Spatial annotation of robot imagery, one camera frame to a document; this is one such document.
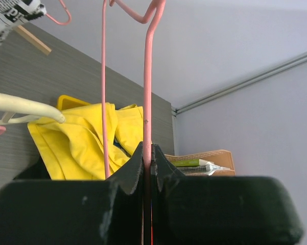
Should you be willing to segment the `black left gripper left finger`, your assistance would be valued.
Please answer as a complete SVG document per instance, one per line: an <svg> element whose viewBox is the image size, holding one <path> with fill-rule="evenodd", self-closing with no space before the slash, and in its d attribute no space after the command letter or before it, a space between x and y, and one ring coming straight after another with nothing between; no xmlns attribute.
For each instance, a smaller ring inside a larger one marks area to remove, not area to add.
<svg viewBox="0 0 307 245"><path fill-rule="evenodd" d="M0 244L142 244L143 146L104 181L16 180L0 189Z"/></svg>

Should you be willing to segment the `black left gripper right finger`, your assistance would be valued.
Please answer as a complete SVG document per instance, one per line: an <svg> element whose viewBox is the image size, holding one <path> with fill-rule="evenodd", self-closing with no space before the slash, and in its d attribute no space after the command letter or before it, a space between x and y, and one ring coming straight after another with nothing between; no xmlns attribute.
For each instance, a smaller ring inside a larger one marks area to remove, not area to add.
<svg viewBox="0 0 307 245"><path fill-rule="evenodd" d="M272 177L185 176L153 147L154 244L298 244L303 224Z"/></svg>

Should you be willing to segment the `yellow garment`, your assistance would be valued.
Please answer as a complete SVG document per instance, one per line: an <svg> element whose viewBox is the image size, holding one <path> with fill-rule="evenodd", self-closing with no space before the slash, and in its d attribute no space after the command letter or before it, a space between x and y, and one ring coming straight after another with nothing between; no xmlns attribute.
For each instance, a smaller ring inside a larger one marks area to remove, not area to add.
<svg viewBox="0 0 307 245"><path fill-rule="evenodd" d="M102 106L63 110L62 124L43 117L28 123L28 130L52 180L104 180ZM132 156L143 140L143 108L137 105L120 110L106 103L106 124L110 173L130 157L113 145L118 141Z"/></svg>

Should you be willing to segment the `cream plastic hanger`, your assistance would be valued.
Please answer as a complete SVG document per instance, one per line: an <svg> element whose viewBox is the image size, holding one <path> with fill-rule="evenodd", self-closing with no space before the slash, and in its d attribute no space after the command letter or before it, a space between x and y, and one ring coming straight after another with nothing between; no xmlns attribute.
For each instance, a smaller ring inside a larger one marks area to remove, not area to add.
<svg viewBox="0 0 307 245"><path fill-rule="evenodd" d="M4 112L0 126L28 123L42 117L51 118L58 123L65 122L65 116L50 105L3 93L0 93L0 111Z"/></svg>

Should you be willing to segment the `newspaper print trousers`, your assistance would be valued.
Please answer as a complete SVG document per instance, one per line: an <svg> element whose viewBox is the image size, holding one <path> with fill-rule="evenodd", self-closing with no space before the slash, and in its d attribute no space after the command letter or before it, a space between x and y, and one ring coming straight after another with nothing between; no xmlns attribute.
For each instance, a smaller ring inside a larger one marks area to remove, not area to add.
<svg viewBox="0 0 307 245"><path fill-rule="evenodd" d="M44 15L41 1L0 1L0 46L14 28Z"/></svg>

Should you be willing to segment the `blue white patterned garment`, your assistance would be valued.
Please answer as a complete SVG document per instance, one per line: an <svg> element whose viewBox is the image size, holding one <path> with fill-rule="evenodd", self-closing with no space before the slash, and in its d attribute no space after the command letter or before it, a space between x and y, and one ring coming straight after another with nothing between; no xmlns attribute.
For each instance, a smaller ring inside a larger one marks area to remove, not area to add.
<svg viewBox="0 0 307 245"><path fill-rule="evenodd" d="M120 145L118 141L114 141L113 145L119 148L126 156L131 157L131 155Z"/></svg>

